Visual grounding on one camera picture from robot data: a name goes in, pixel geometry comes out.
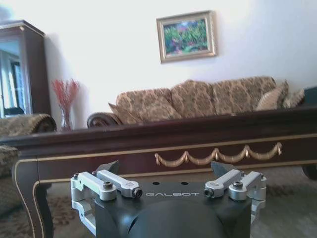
patterned sofa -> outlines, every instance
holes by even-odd
[[[297,106],[304,90],[289,94],[287,82],[277,86],[269,76],[249,77],[214,84],[187,80],[171,89],[160,88],[118,95],[113,113],[94,113],[88,127],[143,124]]]
[[[0,119],[0,137],[28,135],[56,130],[53,118],[46,114]],[[11,168],[18,160],[18,150],[0,145],[0,216],[20,204],[13,186]]]

glass cabinet door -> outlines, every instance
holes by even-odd
[[[18,40],[0,42],[1,117],[27,114],[26,85]]]

gold decorative swag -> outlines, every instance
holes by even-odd
[[[276,145],[267,153],[257,153],[254,152],[253,150],[250,149],[248,145],[245,145],[243,150],[234,156],[228,156],[222,154],[218,148],[214,148],[212,153],[202,159],[195,158],[189,154],[189,152],[186,150],[183,155],[173,161],[168,161],[163,159],[158,153],[155,153],[155,157],[157,160],[157,165],[164,165],[166,167],[178,167],[182,163],[187,163],[187,162],[192,162],[195,165],[207,165],[209,164],[212,160],[218,160],[219,158],[227,163],[237,163],[241,161],[245,157],[252,157],[257,160],[269,160],[273,158],[276,154],[281,155],[282,154],[282,144],[280,142],[277,142]]]

throw pillow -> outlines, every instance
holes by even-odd
[[[143,121],[147,122],[182,118],[165,98],[156,99],[142,108],[138,114]]]
[[[254,111],[261,97],[276,88],[269,76],[226,80],[212,85],[217,115]]]
[[[283,108],[293,108],[297,106],[305,97],[305,91],[300,89],[286,96],[283,102]]]
[[[286,80],[280,85],[280,87],[282,87],[283,89],[277,101],[277,108],[283,107],[283,101],[288,95],[288,90],[289,90],[289,86]]]
[[[265,93],[261,97],[255,111],[278,109],[280,107],[279,100],[281,99],[284,90],[285,90],[285,84],[282,84],[278,86],[277,88]]]
[[[118,107],[114,104],[108,103],[114,114],[119,117],[123,124],[136,124],[143,122],[137,115],[125,110],[124,108]]]

sofa cushion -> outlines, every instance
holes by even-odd
[[[109,103],[113,113],[122,121],[123,124],[137,124],[143,122],[137,115],[125,110],[122,107]]]
[[[274,110],[279,108],[279,100],[285,90],[285,85],[282,84],[277,88],[265,93],[256,108],[256,111]]]
[[[215,115],[211,85],[187,80],[171,89],[173,106],[184,118]]]
[[[303,89],[300,89],[294,93],[289,93],[283,102],[283,108],[296,107],[304,99],[304,97],[305,91]]]
[[[11,174],[13,164],[18,159],[18,150],[6,145],[0,146],[0,177]]]
[[[182,118],[165,98],[159,98],[145,106],[139,111],[138,115],[146,122]]]
[[[261,96],[276,87],[272,77],[259,76],[228,80],[212,85],[218,115],[251,112]]]
[[[160,88],[121,93],[117,96],[116,104],[137,115],[140,110],[152,104],[158,98],[165,98],[170,104],[172,102],[170,90]]]

